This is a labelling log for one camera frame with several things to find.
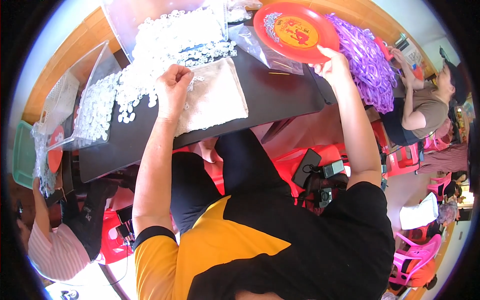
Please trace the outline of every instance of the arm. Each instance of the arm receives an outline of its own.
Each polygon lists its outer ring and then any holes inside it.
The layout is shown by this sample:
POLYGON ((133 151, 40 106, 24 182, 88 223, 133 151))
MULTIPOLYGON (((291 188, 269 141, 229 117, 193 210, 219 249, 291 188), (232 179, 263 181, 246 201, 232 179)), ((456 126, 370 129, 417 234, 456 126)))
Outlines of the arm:
POLYGON ((133 199, 133 230, 162 226, 173 231, 170 221, 173 135, 187 97, 193 72, 171 65, 157 79, 158 117, 145 147, 133 199))
POLYGON ((331 58, 323 65, 315 65, 315 72, 332 86, 338 101, 345 149, 351 167, 347 188, 360 181, 380 186, 382 166, 375 136, 358 89, 353 83, 348 61, 343 54, 331 49, 322 47, 318 49, 323 55, 331 58))
POLYGON ((409 64, 407 63, 407 60, 405 59, 405 56, 403 56, 402 51, 400 51, 397 48, 393 48, 392 46, 389 46, 388 49, 389 49, 390 53, 393 54, 395 59, 400 64, 405 77, 406 78, 412 78, 412 88, 414 90, 423 89, 423 81, 416 78, 415 75, 413 75, 412 69, 410 68, 409 64))
POLYGON ((413 88, 412 83, 407 83, 407 95, 403 106, 402 127, 406 130, 425 128, 427 121, 419 111, 413 111, 413 88))
POLYGON ((33 196, 35 200, 35 222, 50 242, 50 218, 48 217, 48 208, 40 192, 40 179, 37 177, 33 181, 33 196))

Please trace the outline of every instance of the black table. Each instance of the black table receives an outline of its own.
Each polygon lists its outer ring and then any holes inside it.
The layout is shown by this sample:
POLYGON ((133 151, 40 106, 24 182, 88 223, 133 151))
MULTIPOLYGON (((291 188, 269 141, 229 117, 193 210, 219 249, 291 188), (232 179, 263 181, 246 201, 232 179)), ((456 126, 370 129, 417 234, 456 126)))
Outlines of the black table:
MULTIPOLYGON (((248 118, 184 133, 175 138, 174 149, 228 132, 318 112, 324 107, 325 101, 336 102, 330 85, 323 78, 314 77, 305 64, 303 76, 281 75, 269 74, 276 71, 240 48, 238 56, 232 59, 247 101, 248 118), (319 90, 320 86, 325 86, 323 92, 319 90), (334 98, 325 100, 323 94, 334 98)), ((123 59, 118 60, 124 67, 123 59)), ((148 95, 145 95, 134 109, 135 120, 128 124, 118 123, 119 106, 115 104, 108 142, 79 151, 82 182, 92 181, 141 160, 158 112, 157 107, 149 108, 147 104, 148 95)))

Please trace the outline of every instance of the wall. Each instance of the wall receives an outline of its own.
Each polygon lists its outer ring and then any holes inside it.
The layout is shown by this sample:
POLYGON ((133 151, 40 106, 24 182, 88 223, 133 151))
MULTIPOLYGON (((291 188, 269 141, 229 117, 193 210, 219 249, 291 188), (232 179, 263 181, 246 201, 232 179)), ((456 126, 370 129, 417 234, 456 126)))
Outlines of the wall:
POLYGON ((445 252, 444 259, 437 271, 437 284, 431 290, 427 290, 421 300, 433 300, 437 293, 442 289, 442 286, 447 281, 450 273, 452 272, 455 264, 462 252, 465 241, 468 237, 468 231, 470 230, 471 221, 462 221, 455 228, 452 233, 452 238, 448 244, 447 251, 445 252), (462 232, 462 239, 459 240, 460 233, 462 232))
POLYGON ((100 0, 65 0, 45 25, 28 55, 13 94, 9 119, 7 170, 12 172, 15 130, 22 118, 32 88, 50 57, 83 19, 100 5, 100 0))
POLYGON ((447 33, 430 8, 422 0, 372 0, 399 22, 425 51, 435 68, 441 69, 443 60, 439 48, 447 53, 454 64, 460 63, 447 33))

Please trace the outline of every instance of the brown shirt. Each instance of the brown shirt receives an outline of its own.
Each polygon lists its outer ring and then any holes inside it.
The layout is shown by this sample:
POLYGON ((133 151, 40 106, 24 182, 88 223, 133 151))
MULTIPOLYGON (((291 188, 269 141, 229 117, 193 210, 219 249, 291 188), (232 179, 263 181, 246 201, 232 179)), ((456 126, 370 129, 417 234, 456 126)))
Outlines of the brown shirt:
POLYGON ((437 130, 448 118, 448 105, 433 94, 436 89, 436 85, 425 82, 423 89, 413 93, 413 111, 421 112, 427 123, 424 128, 412 130, 419 139, 437 130))

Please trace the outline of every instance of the hand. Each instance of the hand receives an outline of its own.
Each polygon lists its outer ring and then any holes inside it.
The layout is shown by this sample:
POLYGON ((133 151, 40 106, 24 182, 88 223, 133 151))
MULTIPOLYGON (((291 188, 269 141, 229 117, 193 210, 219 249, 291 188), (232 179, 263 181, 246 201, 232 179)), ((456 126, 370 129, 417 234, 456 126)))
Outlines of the hand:
POLYGON ((309 63, 310 67, 314 67, 315 73, 325 78, 334 90, 337 87, 341 88, 346 80, 352 81, 348 60, 345 55, 330 48, 323 48, 318 45, 317 48, 320 53, 330 58, 330 60, 323 64, 309 63))
POLYGON ((403 56, 403 53, 400 51, 400 49, 393 48, 392 46, 387 46, 387 49, 402 67, 404 65, 408 65, 407 60, 405 59, 405 56, 403 56))
POLYGON ((415 76, 411 73, 405 73, 405 77, 401 76, 403 85, 406 88, 413 88, 413 83, 415 82, 415 76))
POLYGON ((187 86, 192 81, 193 72, 187 67, 171 65, 156 80, 158 95, 158 117, 176 124, 187 99, 187 86))
POLYGON ((35 177, 35 179, 33 179, 32 190, 33 190, 33 198, 35 201, 41 200, 42 202, 45 202, 45 198, 43 197, 42 192, 40 191, 40 178, 35 177))

